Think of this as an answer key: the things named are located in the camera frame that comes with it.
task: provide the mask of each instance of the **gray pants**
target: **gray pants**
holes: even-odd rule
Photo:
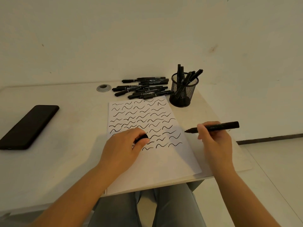
[[[184,183],[155,189],[157,209],[153,227],[206,227],[189,187],[192,185]],[[134,192],[100,198],[89,222],[89,227],[118,226],[142,226]]]

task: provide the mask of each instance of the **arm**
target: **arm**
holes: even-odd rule
[[[149,142],[149,139],[141,139],[132,148],[134,140],[143,134],[143,130],[135,128],[112,136],[104,146],[98,165],[58,198],[30,227],[82,226],[105,189],[131,167]]]
[[[222,198],[236,227],[280,227],[258,198],[237,175],[232,163],[232,140],[225,131],[208,132],[198,124],[198,139],[204,144],[204,154],[218,183]]]

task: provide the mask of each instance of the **person's left hand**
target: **person's left hand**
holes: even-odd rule
[[[149,143],[149,139],[145,138],[132,147],[134,140],[144,134],[145,131],[137,127],[113,135],[103,148],[97,168],[106,171],[115,180],[131,167],[142,148]]]

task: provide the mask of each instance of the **dark baseboard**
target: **dark baseboard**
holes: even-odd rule
[[[278,140],[285,140],[285,139],[296,139],[296,138],[302,138],[302,137],[303,137],[303,133],[294,134],[294,135],[275,136],[275,137],[262,138],[262,139],[242,140],[242,141],[237,141],[237,144],[245,145],[245,144],[252,144],[252,143],[264,143],[264,142],[271,142],[271,141],[278,141]]]

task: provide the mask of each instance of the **black mesh cup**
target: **black mesh cup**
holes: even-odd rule
[[[192,98],[192,95],[194,93],[195,87],[196,85],[199,83],[199,79],[195,78],[193,81],[190,82],[190,84],[186,87],[184,87],[184,89],[181,92],[181,95],[176,98],[175,94],[177,89],[179,89],[180,87],[182,87],[182,84],[178,84],[177,83],[177,74],[173,74],[172,75],[172,93],[169,97],[169,102],[176,106],[176,107],[187,107],[190,105],[190,101]]]

